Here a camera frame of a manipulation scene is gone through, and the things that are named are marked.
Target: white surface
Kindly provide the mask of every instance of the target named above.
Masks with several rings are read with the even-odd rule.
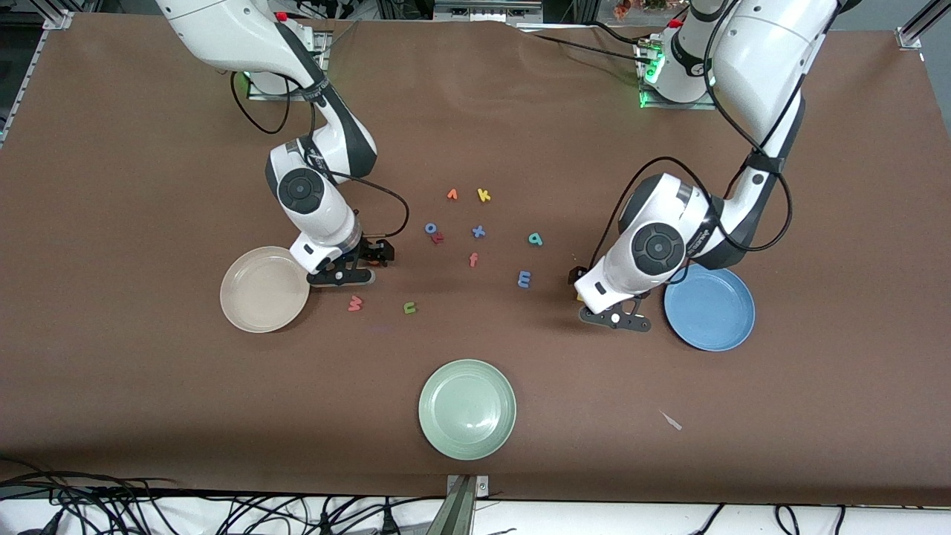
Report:
[[[273,504],[285,499],[275,499]],[[331,507],[345,500],[335,499]],[[322,498],[308,498],[307,509],[311,519],[320,516]],[[378,498],[357,502],[349,511],[381,503]],[[181,535],[211,535],[227,516],[228,503],[208,502],[197,498],[163,498],[159,500],[165,516]],[[399,525],[417,525],[432,521],[440,501],[431,500],[398,506],[394,518]],[[714,505],[668,504],[581,504],[558,502],[494,502],[476,504],[474,535],[489,535],[515,528],[513,535],[689,535],[706,521]],[[839,509],[836,507],[794,506],[803,535],[831,535]],[[15,535],[46,524],[57,507],[45,500],[10,500],[0,503],[0,535]],[[146,518],[154,535],[168,535],[151,507],[145,507]],[[292,505],[291,512],[302,516],[300,503]],[[228,530],[243,533],[244,529],[260,518],[249,513]],[[106,523],[102,516],[100,527]],[[349,533],[364,528],[379,528],[382,515],[377,515]],[[284,522],[270,522],[254,530],[261,535],[286,535]],[[303,532],[303,525],[293,523],[291,533]],[[64,520],[60,535],[81,535],[78,521]],[[896,508],[850,507],[845,513],[841,535],[947,535],[951,533],[951,511]],[[771,505],[727,505],[717,517],[708,535],[783,535],[773,519]]]

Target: brown tabletop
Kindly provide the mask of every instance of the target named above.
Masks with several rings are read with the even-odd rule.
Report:
[[[747,148],[717,113],[640,109],[630,62],[495,23],[359,23],[331,57],[379,146],[371,177],[412,218],[373,285],[315,292],[260,335],[227,322],[219,286],[296,237],[262,169],[305,105],[257,132],[161,17],[50,36],[0,150],[0,450],[195,487],[418,495],[479,473],[511,498],[951,503],[951,151],[890,33],[827,40],[786,168],[795,220],[733,269],[756,327],[725,353],[681,342],[662,291],[649,333],[581,324],[566,283],[650,158],[723,190]],[[283,104],[248,107],[276,124]],[[393,199],[341,191],[367,230],[398,225]],[[783,208],[777,192],[758,242]],[[427,377],[461,358],[518,402],[509,442],[471,463],[417,422]]]

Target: blue plate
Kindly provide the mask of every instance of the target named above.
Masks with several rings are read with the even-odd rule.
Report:
[[[681,268],[670,279],[680,280]],[[678,336],[704,351],[727,351],[753,331],[756,306],[747,285],[728,269],[690,265],[684,282],[667,287],[664,312]]]

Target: light green plate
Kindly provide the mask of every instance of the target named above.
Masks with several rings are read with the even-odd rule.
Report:
[[[515,393],[494,366],[466,359],[436,370],[419,394],[419,425],[440,453],[474,461],[495,453],[515,426]]]

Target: plate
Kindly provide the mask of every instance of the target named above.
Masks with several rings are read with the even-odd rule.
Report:
[[[515,426],[515,393],[494,366],[465,359],[436,370],[419,395],[419,425],[443,455],[474,461],[495,453]]]
[[[307,272],[285,248],[246,252],[222,280],[222,311],[235,327],[270,332],[291,323],[307,303]]]
[[[684,269],[670,277],[680,280]],[[684,282],[667,286],[664,313],[684,342],[704,351],[727,351],[753,331],[756,306],[749,288],[729,269],[692,264]]]

